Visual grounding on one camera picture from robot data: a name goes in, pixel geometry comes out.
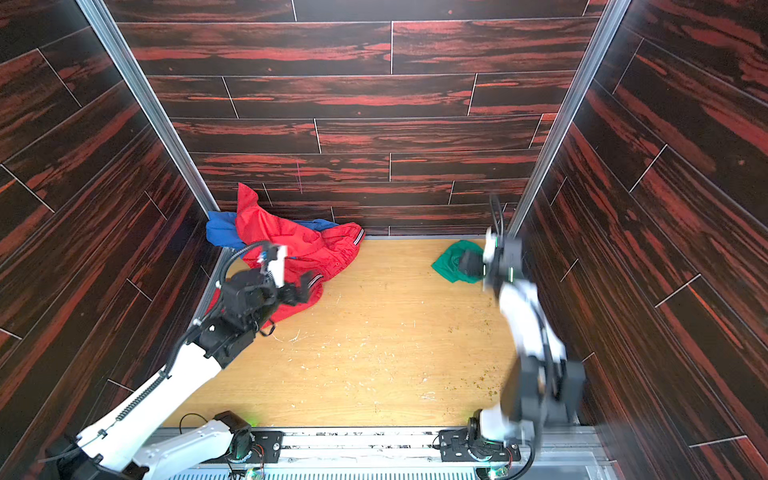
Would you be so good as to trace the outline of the green cloth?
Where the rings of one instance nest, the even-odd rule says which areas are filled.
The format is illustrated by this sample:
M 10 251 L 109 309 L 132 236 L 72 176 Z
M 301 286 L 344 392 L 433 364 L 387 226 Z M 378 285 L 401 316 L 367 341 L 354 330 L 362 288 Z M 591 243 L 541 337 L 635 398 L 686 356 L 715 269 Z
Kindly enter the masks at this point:
M 478 266 L 462 267 L 461 260 L 468 254 L 478 257 Z M 457 281 L 474 284 L 483 279 L 483 248 L 468 240 L 459 240 L 450 245 L 432 264 L 431 268 L 451 283 Z

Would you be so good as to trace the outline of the red cloth garment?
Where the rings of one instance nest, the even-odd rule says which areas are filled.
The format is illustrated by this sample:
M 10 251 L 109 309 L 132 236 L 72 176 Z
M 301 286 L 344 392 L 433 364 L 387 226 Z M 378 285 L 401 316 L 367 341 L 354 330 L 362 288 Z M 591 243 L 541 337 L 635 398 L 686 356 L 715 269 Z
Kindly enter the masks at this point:
M 356 223 L 316 231 L 275 216 L 262 208 L 258 194 L 242 183 L 238 185 L 235 228 L 240 240 L 247 245 L 268 241 L 287 248 L 286 283 L 296 283 L 307 273 L 313 275 L 309 301 L 280 306 L 271 316 L 275 323 L 317 304 L 323 294 L 323 284 L 351 265 L 365 238 L 365 230 Z

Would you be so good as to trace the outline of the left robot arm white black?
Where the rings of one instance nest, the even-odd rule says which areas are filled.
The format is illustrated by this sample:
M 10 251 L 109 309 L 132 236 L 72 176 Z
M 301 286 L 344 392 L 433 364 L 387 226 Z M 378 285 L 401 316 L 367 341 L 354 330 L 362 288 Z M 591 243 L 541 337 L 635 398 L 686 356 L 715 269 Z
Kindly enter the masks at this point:
M 153 445 L 147 441 L 257 336 L 271 334 L 272 317 L 280 306 L 309 303 L 321 278 L 305 273 L 298 283 L 277 283 L 272 271 L 256 269 L 222 279 L 210 311 L 177 341 L 165 366 L 75 437 L 55 441 L 41 461 L 42 478 L 167 479 L 225 455 L 245 429 L 234 414 L 171 440 Z

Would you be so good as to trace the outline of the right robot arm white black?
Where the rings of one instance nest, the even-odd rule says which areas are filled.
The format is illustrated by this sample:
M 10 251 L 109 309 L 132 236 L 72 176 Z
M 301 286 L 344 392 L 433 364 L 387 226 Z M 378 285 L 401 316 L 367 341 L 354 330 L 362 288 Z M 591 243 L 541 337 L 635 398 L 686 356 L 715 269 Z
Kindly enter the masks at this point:
M 489 461 L 494 454 L 526 439 L 538 448 L 547 427 L 576 421 L 586 374 L 568 359 L 540 303 L 536 284 L 523 273 L 522 241 L 490 227 L 480 253 L 469 252 L 459 270 L 480 277 L 492 292 L 515 343 L 510 373 L 498 402 L 468 421 L 466 448 L 471 457 Z

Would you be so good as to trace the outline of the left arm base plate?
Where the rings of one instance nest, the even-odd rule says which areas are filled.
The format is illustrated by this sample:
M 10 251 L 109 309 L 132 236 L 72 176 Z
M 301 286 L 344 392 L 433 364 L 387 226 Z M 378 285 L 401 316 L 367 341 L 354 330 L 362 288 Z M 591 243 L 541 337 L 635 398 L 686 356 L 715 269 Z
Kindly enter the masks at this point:
M 232 463 L 277 463 L 283 439 L 279 430 L 241 430 L 233 436 L 228 459 Z

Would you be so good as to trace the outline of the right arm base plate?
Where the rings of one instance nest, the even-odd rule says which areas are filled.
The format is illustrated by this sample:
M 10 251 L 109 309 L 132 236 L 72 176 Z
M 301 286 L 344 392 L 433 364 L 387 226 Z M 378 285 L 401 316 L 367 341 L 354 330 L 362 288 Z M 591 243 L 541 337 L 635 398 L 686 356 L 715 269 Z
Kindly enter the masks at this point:
M 519 449 L 503 442 L 490 441 L 468 427 L 440 430 L 431 447 L 438 450 L 443 462 L 506 462 L 520 461 Z

